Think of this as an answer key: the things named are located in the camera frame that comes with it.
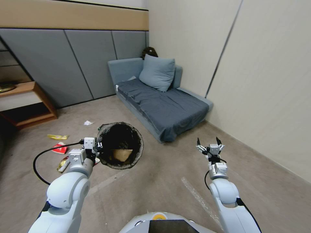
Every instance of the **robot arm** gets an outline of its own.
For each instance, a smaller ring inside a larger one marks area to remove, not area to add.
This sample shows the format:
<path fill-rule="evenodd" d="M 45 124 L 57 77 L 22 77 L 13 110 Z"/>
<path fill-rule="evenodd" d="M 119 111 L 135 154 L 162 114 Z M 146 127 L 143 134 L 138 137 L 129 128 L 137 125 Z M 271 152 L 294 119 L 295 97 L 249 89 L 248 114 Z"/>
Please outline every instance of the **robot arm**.
<path fill-rule="evenodd" d="M 216 139 L 217 144 L 210 144 L 208 147 L 201 146 L 198 139 L 196 147 L 209 161 L 208 173 L 212 180 L 209 189 L 218 207 L 221 225 L 226 233 L 260 233 L 261 230 L 242 202 L 237 187 L 228 181 L 226 161 L 219 155 L 225 145 Z"/>
<path fill-rule="evenodd" d="M 47 190 L 47 202 L 29 233 L 77 233 L 81 209 L 93 171 L 96 138 L 84 138 L 82 149 L 69 152 L 70 168 Z"/>

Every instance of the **wooden cabinet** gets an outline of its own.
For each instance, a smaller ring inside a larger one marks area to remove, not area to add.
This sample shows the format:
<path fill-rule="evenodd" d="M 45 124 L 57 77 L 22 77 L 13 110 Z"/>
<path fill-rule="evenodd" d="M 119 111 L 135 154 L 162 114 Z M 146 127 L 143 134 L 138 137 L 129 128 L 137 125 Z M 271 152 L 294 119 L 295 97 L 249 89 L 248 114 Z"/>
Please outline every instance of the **wooden cabinet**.
<path fill-rule="evenodd" d="M 57 112 L 35 82 L 0 93 L 0 114 L 18 129 L 57 119 Z"/>

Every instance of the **floor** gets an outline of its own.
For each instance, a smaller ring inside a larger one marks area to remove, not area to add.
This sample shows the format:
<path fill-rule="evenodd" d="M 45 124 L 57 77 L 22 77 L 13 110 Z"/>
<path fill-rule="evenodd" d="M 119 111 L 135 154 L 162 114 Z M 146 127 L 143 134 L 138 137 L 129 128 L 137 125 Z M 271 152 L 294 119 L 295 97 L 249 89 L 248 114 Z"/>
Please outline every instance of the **floor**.
<path fill-rule="evenodd" d="M 94 124 L 84 126 L 86 120 Z M 27 232 L 46 201 L 47 186 L 35 176 L 32 161 L 58 142 L 47 134 L 68 134 L 65 142 L 74 143 L 96 136 L 101 124 L 118 121 L 139 130 L 144 139 L 143 155 L 132 169 L 94 167 L 79 232 L 118 232 L 134 216 L 153 211 L 180 214 L 222 232 L 203 181 L 208 163 L 195 149 L 197 137 L 207 145 L 215 143 L 216 136 L 226 145 L 221 155 L 228 162 L 229 180 L 238 187 L 262 232 L 311 232 L 310 183 L 207 122 L 172 143 L 159 144 L 117 96 L 63 108 L 58 120 L 16 135 L 0 169 L 0 232 Z M 44 154 L 38 159 L 39 173 L 51 182 L 60 175 L 56 168 L 63 157 Z"/>

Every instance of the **gray sofa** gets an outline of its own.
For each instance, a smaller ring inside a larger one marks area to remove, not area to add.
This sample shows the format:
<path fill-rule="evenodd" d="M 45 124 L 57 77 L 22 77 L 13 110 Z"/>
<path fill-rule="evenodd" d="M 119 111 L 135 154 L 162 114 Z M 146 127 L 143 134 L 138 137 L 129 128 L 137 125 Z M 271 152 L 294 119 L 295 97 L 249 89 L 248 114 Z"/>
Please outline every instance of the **gray sofa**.
<path fill-rule="evenodd" d="M 203 121 L 213 103 L 180 88 L 182 67 L 177 65 L 167 92 L 143 84 L 138 79 L 143 63 L 141 58 L 108 62 L 116 94 L 160 143 L 174 141 Z"/>

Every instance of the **trash can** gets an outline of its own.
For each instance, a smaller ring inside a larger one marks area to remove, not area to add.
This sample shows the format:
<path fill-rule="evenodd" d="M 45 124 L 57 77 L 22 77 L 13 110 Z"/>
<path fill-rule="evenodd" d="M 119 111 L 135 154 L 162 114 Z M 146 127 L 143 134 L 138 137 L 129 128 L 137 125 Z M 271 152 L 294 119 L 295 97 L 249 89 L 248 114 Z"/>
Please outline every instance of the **trash can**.
<path fill-rule="evenodd" d="M 143 153 L 144 142 L 139 131 L 125 122 L 103 124 L 98 128 L 97 142 L 101 142 L 103 149 L 98 155 L 100 162 L 114 169 L 133 167 Z M 128 158 L 121 161 L 116 153 L 127 153 Z"/>

